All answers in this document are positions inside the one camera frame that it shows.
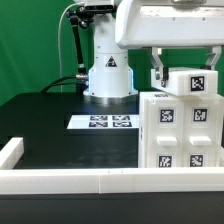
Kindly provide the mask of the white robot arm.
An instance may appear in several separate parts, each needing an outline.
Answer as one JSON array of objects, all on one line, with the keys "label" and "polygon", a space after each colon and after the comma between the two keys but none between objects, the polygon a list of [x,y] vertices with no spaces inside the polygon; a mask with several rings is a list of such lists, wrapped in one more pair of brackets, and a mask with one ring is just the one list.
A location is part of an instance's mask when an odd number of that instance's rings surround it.
[{"label": "white robot arm", "polygon": [[[215,65],[224,48],[224,0],[74,0],[84,24],[93,23],[94,64],[87,99],[122,102],[137,94],[128,66],[130,49],[147,48],[151,84],[176,96],[215,93]],[[206,48],[200,69],[170,68],[162,49]]]}]

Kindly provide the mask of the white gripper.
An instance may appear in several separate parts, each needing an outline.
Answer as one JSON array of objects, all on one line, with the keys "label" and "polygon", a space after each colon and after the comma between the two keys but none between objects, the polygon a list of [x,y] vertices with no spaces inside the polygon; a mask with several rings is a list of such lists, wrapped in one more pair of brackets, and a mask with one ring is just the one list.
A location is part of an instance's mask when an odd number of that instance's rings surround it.
[{"label": "white gripper", "polygon": [[121,48],[152,47],[151,63],[162,87],[168,68],[161,48],[206,47],[201,68],[214,70],[224,45],[224,0],[122,0],[115,41]]}]

